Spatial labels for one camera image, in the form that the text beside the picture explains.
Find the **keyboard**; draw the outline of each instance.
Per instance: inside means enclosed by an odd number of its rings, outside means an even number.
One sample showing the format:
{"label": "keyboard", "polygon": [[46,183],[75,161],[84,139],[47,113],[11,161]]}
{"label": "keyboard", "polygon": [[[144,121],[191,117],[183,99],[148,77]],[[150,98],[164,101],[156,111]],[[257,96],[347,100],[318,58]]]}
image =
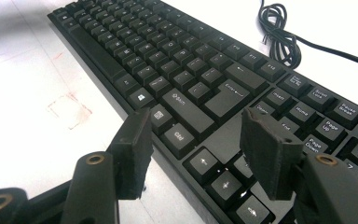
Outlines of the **keyboard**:
{"label": "keyboard", "polygon": [[356,103],[197,18],[159,0],[80,0],[48,17],[127,113],[151,108],[155,150],[205,222],[295,223],[293,199],[270,201],[243,158],[245,107],[358,178]]}

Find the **black cable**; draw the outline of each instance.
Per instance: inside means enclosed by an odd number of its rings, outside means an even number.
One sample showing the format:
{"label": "black cable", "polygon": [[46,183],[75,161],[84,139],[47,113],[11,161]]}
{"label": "black cable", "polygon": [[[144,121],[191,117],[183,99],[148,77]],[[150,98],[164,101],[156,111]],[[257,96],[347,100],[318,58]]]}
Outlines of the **black cable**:
{"label": "black cable", "polygon": [[358,63],[358,57],[356,56],[336,49],[313,44],[298,35],[284,31],[283,29],[286,24],[287,13],[286,8],[282,4],[272,4],[264,7],[264,0],[261,0],[258,19],[262,29],[266,33],[263,41],[266,43],[268,38],[271,40],[269,57],[290,68],[295,69],[301,63],[301,50],[297,44],[297,40],[312,48],[336,54],[337,56]]}

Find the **space bar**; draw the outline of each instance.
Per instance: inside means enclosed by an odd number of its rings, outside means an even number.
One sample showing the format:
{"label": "space bar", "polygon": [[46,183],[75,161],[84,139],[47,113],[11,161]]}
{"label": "space bar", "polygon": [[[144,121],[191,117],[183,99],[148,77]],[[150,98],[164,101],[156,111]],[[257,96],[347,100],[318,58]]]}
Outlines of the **space bar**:
{"label": "space bar", "polygon": [[126,70],[82,27],[76,27],[69,35],[111,83],[126,74]]}

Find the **screw hole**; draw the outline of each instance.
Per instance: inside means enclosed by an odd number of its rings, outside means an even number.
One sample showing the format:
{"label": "screw hole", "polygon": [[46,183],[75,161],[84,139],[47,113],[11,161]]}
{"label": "screw hole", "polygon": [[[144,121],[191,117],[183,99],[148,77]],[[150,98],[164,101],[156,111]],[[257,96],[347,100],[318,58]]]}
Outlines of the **screw hole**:
{"label": "screw hole", "polygon": [[103,155],[91,155],[86,159],[86,163],[89,165],[95,165],[101,163],[104,160]]}

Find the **white table surface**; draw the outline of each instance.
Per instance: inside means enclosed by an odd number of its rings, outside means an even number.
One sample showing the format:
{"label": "white table surface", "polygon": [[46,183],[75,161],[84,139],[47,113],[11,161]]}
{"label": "white table surface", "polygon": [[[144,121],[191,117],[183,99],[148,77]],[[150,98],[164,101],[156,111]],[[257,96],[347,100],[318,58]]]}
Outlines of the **white table surface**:
{"label": "white table surface", "polygon": [[[29,198],[69,180],[81,156],[105,151],[126,117],[47,17],[70,2],[0,0],[0,188],[25,189]],[[260,1],[166,2],[268,54],[256,21]],[[358,1],[280,3],[287,31],[358,56]],[[298,73],[358,104],[357,63],[300,47]],[[202,222],[155,161],[145,184],[141,200],[120,202],[122,223]]]}

